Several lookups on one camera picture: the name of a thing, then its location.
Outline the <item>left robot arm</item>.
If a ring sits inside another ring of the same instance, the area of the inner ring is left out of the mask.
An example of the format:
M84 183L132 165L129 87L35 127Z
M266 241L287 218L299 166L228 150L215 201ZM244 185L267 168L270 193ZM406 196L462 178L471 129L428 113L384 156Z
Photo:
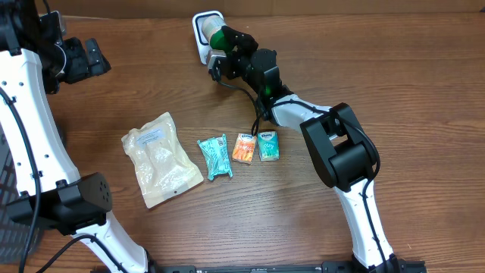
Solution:
M109 71L94 39L67 38L57 11L33 1L1 3L1 125L15 163L18 198L10 219L89 247L111 272L154 272L155 263L112 211L100 173L81 176L64 147L48 95Z

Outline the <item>orange tissue pack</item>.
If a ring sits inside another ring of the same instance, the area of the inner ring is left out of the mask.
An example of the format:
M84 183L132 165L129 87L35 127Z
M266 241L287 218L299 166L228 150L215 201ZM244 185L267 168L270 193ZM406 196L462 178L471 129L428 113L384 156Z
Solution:
M236 138L232 160L250 165L252 163L257 138L251 134L240 133Z

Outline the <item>teal crinkled snack packet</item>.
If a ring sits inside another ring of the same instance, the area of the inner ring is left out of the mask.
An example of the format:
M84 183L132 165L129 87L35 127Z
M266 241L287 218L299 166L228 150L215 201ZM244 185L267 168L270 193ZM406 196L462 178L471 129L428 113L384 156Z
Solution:
M222 174L233 176L225 133L222 136L212 137L204 141L198 140L197 143L205 158L209 180L214 180L216 176Z

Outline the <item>green lidded container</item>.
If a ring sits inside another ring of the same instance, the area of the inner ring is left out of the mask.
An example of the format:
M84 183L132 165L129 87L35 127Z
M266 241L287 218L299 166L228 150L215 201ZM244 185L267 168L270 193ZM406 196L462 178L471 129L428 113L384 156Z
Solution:
M224 36L222 27L225 26L226 24L222 17L218 15L211 15L202 23L202 34L212 49L230 52L233 47L229 44Z

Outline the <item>teal tissue pack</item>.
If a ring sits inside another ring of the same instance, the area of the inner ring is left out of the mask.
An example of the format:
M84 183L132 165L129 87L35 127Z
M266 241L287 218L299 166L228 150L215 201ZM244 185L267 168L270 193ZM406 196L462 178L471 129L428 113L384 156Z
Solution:
M280 158L276 131L267 131L258 134L258 151L262 162L276 161Z

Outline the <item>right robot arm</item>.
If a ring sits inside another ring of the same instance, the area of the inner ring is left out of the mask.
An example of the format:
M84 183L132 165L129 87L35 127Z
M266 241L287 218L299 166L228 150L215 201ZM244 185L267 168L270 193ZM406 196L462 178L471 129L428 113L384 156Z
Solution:
M301 100L282 83L277 53L261 49L252 36L226 25L202 33L211 47L208 70L216 82L241 78L258 120L299 131L319 178L335 190L352 236L355 272L398 272L401 266L387 242L374 198L380 170L376 146L346 103L331 108Z

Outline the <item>clear white plastic pouch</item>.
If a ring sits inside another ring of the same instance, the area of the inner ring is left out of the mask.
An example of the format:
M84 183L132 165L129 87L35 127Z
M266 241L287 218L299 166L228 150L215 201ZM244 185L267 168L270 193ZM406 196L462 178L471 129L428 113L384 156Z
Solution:
M139 129L133 128L121 142L134 165L142 197L149 209L204 180L181 146L174 120L168 112Z

